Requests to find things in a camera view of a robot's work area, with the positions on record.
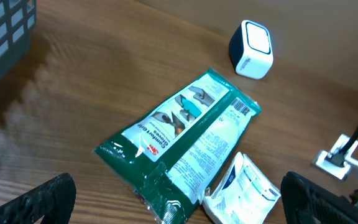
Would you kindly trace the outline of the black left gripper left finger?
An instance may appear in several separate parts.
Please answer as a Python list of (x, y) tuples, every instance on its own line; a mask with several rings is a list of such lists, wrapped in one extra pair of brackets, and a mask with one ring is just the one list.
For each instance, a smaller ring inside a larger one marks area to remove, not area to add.
[(0, 223), (67, 224), (76, 200), (76, 186), (62, 173), (0, 206)]

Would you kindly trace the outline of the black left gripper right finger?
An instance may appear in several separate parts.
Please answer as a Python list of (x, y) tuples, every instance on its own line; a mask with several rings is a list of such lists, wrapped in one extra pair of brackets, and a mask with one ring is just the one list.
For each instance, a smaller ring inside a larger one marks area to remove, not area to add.
[(287, 223), (358, 223), (358, 189), (338, 196), (290, 171), (280, 192)]

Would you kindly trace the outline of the white paper packet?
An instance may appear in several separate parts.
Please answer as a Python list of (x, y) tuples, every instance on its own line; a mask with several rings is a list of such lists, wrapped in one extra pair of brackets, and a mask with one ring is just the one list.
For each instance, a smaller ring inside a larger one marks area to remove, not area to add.
[(280, 197), (279, 189), (238, 152), (215, 191), (205, 192), (202, 206), (213, 223), (259, 224)]

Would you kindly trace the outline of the green gloves packet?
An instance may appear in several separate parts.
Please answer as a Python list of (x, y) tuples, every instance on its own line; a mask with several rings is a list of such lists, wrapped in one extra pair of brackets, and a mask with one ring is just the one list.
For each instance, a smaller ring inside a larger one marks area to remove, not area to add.
[(95, 150), (159, 223), (185, 223), (261, 112), (213, 69)]

